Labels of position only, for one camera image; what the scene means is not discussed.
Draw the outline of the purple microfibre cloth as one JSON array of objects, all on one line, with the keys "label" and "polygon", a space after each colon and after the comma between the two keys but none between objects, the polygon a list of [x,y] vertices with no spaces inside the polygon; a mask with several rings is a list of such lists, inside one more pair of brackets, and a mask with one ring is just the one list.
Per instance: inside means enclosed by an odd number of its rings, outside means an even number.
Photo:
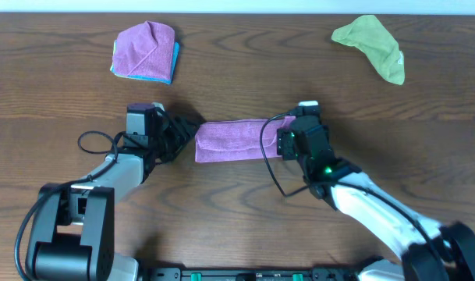
[{"label": "purple microfibre cloth", "polygon": [[195,162],[231,162],[263,158],[261,128],[266,119],[208,122],[195,136]]}]

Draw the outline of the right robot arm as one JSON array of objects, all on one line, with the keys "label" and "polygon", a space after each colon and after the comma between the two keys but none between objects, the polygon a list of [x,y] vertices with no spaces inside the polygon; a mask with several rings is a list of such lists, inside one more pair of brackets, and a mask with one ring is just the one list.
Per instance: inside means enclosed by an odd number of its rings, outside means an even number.
[{"label": "right robot arm", "polygon": [[312,195],[364,225],[400,258],[405,280],[475,280],[475,234],[461,222],[430,219],[384,192],[350,161],[335,156],[321,109],[302,102],[277,131],[277,152],[295,160]]}]

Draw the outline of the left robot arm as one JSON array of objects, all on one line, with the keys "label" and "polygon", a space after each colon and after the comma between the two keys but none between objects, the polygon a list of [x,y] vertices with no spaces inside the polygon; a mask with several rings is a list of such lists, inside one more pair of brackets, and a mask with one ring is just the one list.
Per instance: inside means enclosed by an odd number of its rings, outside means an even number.
[{"label": "left robot arm", "polygon": [[153,169],[174,161],[200,125],[160,103],[127,107],[126,130],[104,133],[101,165],[77,180],[47,183],[21,223],[14,244],[24,280],[136,280],[135,258],[115,252],[115,205]]}]

